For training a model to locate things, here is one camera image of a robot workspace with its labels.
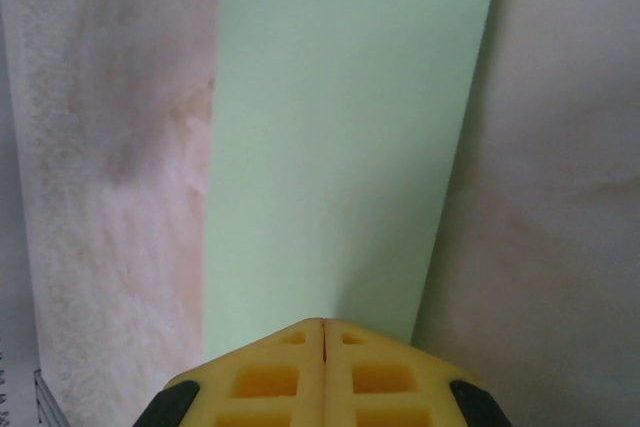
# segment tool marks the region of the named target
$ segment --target square hole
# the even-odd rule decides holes
[[[342,343],[343,344],[366,344],[366,342],[360,337],[350,334],[349,332],[345,332],[342,334]]]
[[[356,394],[418,391],[411,367],[400,362],[358,362],[351,373]]]
[[[357,427],[433,427],[426,409],[361,409]]]
[[[215,427],[289,427],[290,412],[264,412],[260,414],[221,414]]]
[[[282,339],[283,344],[304,344],[307,340],[307,335],[304,332],[294,332],[287,335]]]
[[[293,396],[298,392],[298,374],[292,365],[249,365],[238,373],[231,396]]]

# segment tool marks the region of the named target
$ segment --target light green paper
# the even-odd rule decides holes
[[[307,317],[410,340],[489,3],[220,0],[207,357]]]

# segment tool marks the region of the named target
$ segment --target yellow plastic object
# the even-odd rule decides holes
[[[134,427],[509,426],[476,384],[401,342],[308,319],[174,378]]]

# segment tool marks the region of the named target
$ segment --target black corner piece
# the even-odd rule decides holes
[[[449,387],[469,427],[513,427],[489,392],[464,380]]]
[[[185,380],[156,394],[133,427],[179,427],[200,386]]]

